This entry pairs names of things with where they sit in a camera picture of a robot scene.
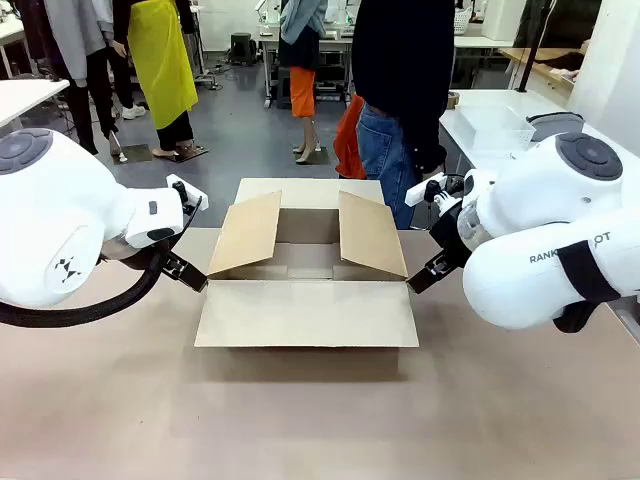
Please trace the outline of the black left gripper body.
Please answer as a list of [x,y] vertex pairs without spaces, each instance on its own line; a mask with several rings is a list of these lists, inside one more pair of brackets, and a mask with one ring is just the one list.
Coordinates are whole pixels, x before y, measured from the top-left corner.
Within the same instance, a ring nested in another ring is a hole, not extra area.
[[101,257],[106,260],[119,261],[130,269],[143,271],[152,264],[153,258],[159,252],[165,252],[166,250],[167,243],[164,241],[141,249],[134,248],[127,243],[109,241],[102,246]]

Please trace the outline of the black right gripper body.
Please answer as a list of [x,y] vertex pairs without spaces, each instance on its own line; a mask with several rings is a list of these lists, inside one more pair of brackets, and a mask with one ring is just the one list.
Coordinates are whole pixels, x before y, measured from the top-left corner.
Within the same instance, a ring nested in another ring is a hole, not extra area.
[[440,266],[464,266],[471,256],[471,250],[464,244],[458,232],[458,217],[462,210],[462,201],[455,199],[445,209],[440,208],[438,220],[430,229],[430,236],[441,247],[441,251],[432,262]]

